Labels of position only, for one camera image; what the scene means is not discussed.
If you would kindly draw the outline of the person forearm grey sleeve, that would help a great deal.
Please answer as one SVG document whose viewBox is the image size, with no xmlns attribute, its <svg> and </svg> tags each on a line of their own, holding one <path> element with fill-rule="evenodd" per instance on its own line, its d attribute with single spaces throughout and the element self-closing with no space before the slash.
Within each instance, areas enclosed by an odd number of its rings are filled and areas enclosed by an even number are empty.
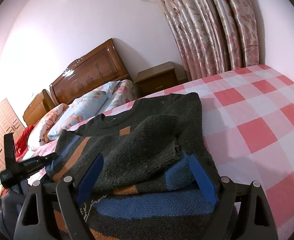
<svg viewBox="0 0 294 240">
<path fill-rule="evenodd" d="M 0 191 L 0 232 L 7 239 L 14 239 L 16 222 L 28 192 L 28 182 L 21 182 L 23 194 L 18 189 L 10 190 L 1 186 Z"/>
</svg>

